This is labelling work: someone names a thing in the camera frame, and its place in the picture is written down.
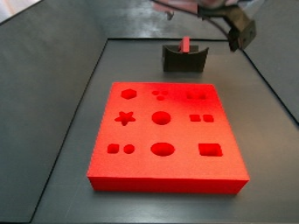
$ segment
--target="red block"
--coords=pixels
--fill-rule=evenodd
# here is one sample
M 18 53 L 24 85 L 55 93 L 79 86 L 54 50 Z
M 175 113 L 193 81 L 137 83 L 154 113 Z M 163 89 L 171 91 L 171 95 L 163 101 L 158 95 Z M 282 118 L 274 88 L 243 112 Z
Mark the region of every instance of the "red block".
M 215 87 L 115 83 L 89 179 L 98 191 L 238 193 L 249 172 Z
M 181 53 L 189 53 L 191 51 L 191 38 L 190 37 L 183 37 L 179 50 L 181 50 Z

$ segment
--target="circular hole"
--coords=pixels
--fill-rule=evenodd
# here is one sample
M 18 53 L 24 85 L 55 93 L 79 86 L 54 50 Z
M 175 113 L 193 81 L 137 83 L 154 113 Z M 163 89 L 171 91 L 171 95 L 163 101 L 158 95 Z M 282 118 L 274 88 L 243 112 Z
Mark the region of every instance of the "circular hole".
M 129 144 L 126 147 L 125 147 L 125 153 L 126 154 L 131 154 L 134 153 L 137 150 L 137 147 L 133 145 L 133 144 Z
M 153 114 L 153 120 L 159 125 L 166 125 L 171 120 L 171 115 L 167 112 L 158 111 Z
M 165 100 L 165 97 L 162 95 L 157 96 L 157 100 L 158 101 L 163 101 Z
M 153 94 L 154 94 L 154 95 L 159 95 L 159 91 L 154 91 Z
M 170 143 L 157 143 L 153 145 L 151 151 L 157 156 L 167 157 L 174 154 L 175 148 Z

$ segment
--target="table surface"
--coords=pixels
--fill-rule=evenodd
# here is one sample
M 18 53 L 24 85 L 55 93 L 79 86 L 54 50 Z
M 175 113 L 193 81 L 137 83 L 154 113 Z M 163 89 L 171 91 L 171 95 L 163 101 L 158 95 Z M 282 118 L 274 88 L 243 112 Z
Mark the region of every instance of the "table surface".
M 71 125 L 32 223 L 298 222 L 299 132 L 242 52 L 210 47 L 205 72 L 165 73 L 162 40 L 110 40 Z M 238 195 L 94 192 L 90 157 L 115 81 L 211 83 L 251 177 Z

